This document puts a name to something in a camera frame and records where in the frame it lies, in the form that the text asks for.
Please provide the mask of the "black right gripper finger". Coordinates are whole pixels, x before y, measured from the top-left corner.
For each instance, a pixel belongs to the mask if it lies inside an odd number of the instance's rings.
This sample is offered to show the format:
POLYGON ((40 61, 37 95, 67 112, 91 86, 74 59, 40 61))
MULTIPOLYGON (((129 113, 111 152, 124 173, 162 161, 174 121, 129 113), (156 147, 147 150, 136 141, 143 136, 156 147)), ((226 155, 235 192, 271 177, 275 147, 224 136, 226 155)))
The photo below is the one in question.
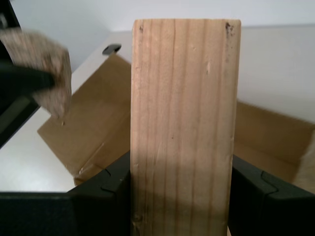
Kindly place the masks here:
POLYGON ((313 236, 315 196, 234 156, 228 227, 233 236, 313 236))
POLYGON ((130 235, 130 153, 65 193, 1 192, 0 234, 130 235))

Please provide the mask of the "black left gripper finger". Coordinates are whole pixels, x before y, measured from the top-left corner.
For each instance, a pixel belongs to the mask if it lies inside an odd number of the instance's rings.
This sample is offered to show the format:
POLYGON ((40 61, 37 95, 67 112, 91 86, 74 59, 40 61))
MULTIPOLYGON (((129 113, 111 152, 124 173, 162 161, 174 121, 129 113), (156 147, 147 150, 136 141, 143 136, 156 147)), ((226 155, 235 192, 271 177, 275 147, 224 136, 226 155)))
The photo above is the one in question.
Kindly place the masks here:
POLYGON ((0 96, 16 98, 29 95, 55 85, 52 74, 11 63, 0 63, 0 96))

